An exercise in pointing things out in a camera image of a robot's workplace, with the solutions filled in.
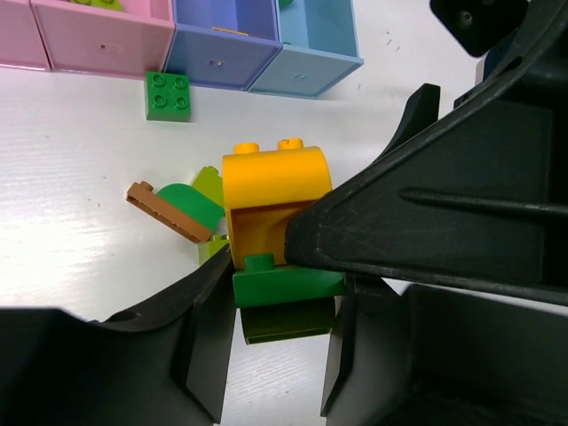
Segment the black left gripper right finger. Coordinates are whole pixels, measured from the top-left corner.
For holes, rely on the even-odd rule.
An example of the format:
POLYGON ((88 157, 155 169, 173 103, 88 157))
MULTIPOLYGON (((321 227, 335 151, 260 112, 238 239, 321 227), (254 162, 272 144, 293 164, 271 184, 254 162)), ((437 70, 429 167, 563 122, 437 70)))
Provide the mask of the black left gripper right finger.
POLYGON ((348 276, 321 413, 329 425, 564 425, 567 319, 348 276))

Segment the dark green plate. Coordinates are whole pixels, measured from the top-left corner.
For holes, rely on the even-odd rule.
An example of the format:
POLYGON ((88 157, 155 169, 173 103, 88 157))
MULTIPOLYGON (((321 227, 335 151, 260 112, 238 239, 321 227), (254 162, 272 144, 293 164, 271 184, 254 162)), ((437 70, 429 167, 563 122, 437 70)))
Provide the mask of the dark green plate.
POLYGON ((342 273, 277 266, 272 254, 245 256, 243 270, 233 275, 234 300, 239 308, 342 296, 344 291, 342 273))

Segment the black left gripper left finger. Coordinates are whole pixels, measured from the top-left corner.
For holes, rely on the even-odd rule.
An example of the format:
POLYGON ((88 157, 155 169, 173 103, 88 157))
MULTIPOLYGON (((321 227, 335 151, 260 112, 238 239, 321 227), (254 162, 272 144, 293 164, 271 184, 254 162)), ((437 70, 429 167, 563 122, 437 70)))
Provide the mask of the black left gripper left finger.
POLYGON ((213 425, 222 416, 233 261, 195 272, 105 321, 1 311, 4 425, 213 425))

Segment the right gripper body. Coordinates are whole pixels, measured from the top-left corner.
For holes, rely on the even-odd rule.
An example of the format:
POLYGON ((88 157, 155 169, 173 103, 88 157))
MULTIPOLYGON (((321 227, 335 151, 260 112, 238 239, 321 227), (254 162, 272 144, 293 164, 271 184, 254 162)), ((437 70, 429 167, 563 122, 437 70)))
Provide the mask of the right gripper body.
POLYGON ((526 0, 431 0, 430 9, 473 58, 476 83, 502 60, 529 8, 526 0))

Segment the yellow flower arch brick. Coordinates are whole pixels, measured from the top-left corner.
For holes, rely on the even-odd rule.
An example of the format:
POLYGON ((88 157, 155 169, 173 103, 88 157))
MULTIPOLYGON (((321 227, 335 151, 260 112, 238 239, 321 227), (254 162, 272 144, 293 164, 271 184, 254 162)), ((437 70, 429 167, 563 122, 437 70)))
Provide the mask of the yellow flower arch brick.
POLYGON ((247 256, 271 254, 283 265, 288 223, 332 189, 327 160, 300 138, 282 139, 274 150, 236 145, 223 157, 225 216, 235 267, 247 256))

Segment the dark green small brick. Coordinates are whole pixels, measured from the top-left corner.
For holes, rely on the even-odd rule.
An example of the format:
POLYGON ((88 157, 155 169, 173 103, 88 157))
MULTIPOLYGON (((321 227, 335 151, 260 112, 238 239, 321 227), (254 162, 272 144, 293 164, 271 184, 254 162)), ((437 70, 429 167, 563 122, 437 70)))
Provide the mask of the dark green small brick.
POLYGON ((279 8, 280 9, 284 9, 289 7, 292 3, 294 3, 294 0, 279 0, 279 8))

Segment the yellow long brick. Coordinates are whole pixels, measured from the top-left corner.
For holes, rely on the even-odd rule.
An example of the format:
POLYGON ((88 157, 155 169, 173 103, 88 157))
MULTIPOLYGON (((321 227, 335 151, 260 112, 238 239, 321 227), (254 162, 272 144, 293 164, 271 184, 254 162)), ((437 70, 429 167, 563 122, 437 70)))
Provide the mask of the yellow long brick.
POLYGON ((211 29, 215 30, 215 31, 227 33, 227 34, 234 34, 234 35, 239 35, 239 36, 249 36, 248 32, 243 32, 243 31, 234 30, 234 29, 230 29, 230 28, 212 27, 211 29))

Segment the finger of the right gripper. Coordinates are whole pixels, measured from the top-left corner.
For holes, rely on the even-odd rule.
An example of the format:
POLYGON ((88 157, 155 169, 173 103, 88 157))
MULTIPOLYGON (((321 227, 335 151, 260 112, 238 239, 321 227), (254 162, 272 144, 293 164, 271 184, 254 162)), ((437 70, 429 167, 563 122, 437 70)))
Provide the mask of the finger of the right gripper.
POLYGON ((387 154, 438 120, 441 88, 425 83, 407 100, 398 127, 383 150, 387 154))
POLYGON ((296 217, 294 264, 567 302, 567 4, 528 1, 454 109, 296 217))

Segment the lime long brick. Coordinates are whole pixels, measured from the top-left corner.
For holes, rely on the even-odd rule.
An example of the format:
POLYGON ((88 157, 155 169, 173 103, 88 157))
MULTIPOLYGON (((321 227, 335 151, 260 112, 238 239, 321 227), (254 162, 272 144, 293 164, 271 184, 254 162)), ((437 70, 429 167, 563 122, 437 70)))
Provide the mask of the lime long brick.
POLYGON ((122 12, 122 4, 120 0, 69 0, 72 4, 81 4, 100 9, 122 12))

